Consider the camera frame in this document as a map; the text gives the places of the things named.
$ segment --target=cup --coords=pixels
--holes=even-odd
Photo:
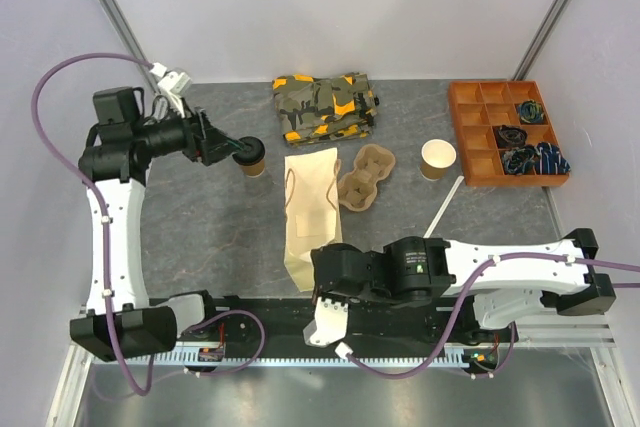
[[[233,154],[233,160],[240,166],[247,177],[258,177],[264,172],[264,144],[255,137],[239,139],[245,148]]]
[[[456,161],[456,149],[446,140],[433,139],[422,146],[420,171],[427,180],[438,180]]]

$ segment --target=folded camouflage fabric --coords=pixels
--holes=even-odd
[[[291,145],[366,137],[378,105],[366,74],[359,73],[330,79],[278,77],[273,97],[282,135]]]

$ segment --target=black lid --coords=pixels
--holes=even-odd
[[[239,165],[255,165],[264,159],[265,148],[262,141],[256,137],[242,137],[240,142],[245,149],[233,154],[233,160]]]

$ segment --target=white paper cup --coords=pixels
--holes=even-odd
[[[427,180],[438,180],[456,161],[456,149],[446,140],[433,139],[422,146],[420,171]]]

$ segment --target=white stick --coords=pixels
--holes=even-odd
[[[440,219],[444,215],[444,211],[447,210],[447,207],[449,207],[449,202],[451,202],[451,199],[453,199],[453,196],[455,195],[456,190],[458,190],[458,187],[460,187],[460,184],[462,183],[463,180],[464,180],[464,176],[460,175],[456,179],[456,181],[453,183],[453,187],[451,187],[451,190],[449,191],[449,194],[447,195],[447,198],[444,199],[444,202],[440,206],[440,210],[438,210],[438,213],[436,214],[436,216],[434,217],[433,221],[431,222],[431,225],[429,226],[429,228],[425,232],[425,234],[424,234],[424,238],[425,239],[427,237],[431,237],[431,234],[433,234],[433,231],[436,230],[436,226],[438,225],[438,222],[440,222]]]

